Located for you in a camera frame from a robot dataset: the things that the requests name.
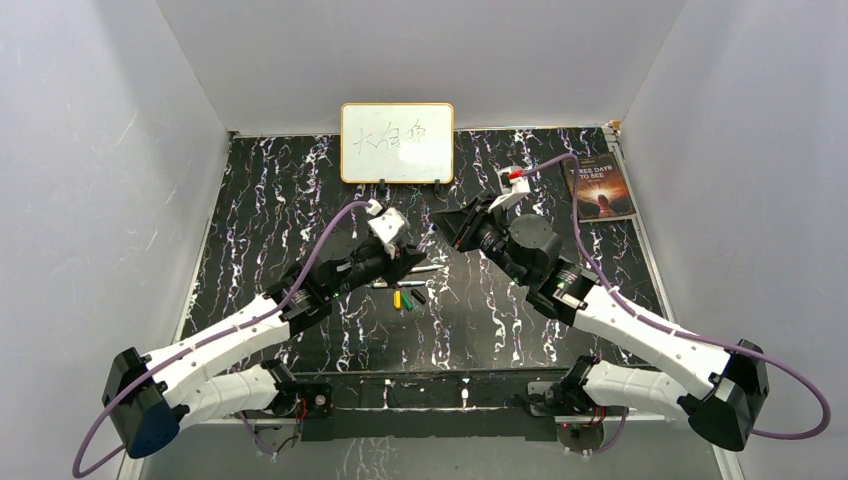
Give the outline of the white pen green tip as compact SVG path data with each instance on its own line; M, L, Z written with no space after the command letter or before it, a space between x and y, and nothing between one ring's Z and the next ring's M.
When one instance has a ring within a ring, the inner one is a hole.
M410 273L411 274L417 274L417 273L433 272L433 271L441 270L444 267L445 267L444 265L440 265L440 264L420 265L420 266L413 267L410 270Z

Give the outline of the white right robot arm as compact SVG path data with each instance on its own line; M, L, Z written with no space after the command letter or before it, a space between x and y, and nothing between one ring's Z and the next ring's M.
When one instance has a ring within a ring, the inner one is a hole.
M527 287L525 297L544 317L619 346L649 363L623 367L581 356L564 378L528 391L539 415L587 414L626 407L684 421L701 438L739 452L753 433L769 393L759 358L689 339L685 330L638 305L617 302L597 275L562 256L563 239L536 214L508 219L480 195L461 209L431 217L456 251L478 251L509 278Z

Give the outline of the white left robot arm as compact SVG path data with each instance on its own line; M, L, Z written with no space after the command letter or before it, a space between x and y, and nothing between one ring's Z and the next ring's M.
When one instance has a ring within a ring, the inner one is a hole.
M377 280L396 283L426 259L416 244L334 231L251 302L204 330L141 354L117 354L102 395L105 417L133 458L152 455L184 429L214 417L268 410L286 416L316 391L285 377L276 361L229 367L284 343L333 310L333 300Z

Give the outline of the white pen blue cap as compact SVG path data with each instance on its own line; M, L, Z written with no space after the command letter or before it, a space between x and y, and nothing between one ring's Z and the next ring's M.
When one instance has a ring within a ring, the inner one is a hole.
M418 250L418 251L423 251L423 250L425 249L425 247L426 247L426 245L427 245L427 243L428 243L429 238L430 238L430 237L434 234L434 232L435 232L436 230L437 230L437 227L436 227L434 224L431 224L431 225L428 227L427 231L426 231L426 232L425 232L425 234L421 237L421 239L419 240L419 242L418 242L418 244L417 244L417 250Z

